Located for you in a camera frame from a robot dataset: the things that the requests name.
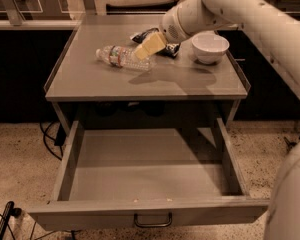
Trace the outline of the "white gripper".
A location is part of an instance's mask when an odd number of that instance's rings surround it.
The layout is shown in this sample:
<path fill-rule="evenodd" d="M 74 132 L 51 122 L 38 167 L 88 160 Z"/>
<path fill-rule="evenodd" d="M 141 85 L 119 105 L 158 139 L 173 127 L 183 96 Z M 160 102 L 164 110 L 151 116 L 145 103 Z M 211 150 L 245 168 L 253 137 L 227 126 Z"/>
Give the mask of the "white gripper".
<path fill-rule="evenodd" d="M 167 11 L 161 22 L 159 29 L 161 32 L 149 34 L 141 44 L 133 51 L 133 54 L 139 59 L 144 60 L 149 56 L 163 50 L 169 43 L 181 43 L 189 39 L 191 32 L 191 19 L 193 10 L 184 5 L 178 5 Z"/>

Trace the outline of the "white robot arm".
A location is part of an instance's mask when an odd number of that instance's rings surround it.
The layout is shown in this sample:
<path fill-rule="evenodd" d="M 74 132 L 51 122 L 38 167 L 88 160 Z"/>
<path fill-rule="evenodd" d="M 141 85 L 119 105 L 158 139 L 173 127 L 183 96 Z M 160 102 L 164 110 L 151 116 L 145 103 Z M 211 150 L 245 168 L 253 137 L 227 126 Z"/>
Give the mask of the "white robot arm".
<path fill-rule="evenodd" d="M 300 100 L 300 21 L 264 0 L 185 0 L 163 16 L 159 30 L 142 41 L 135 55 L 144 59 L 168 43 L 230 24 L 237 24 L 289 76 L 288 86 Z M 300 240 L 300 142 L 278 171 L 264 240 Z"/>

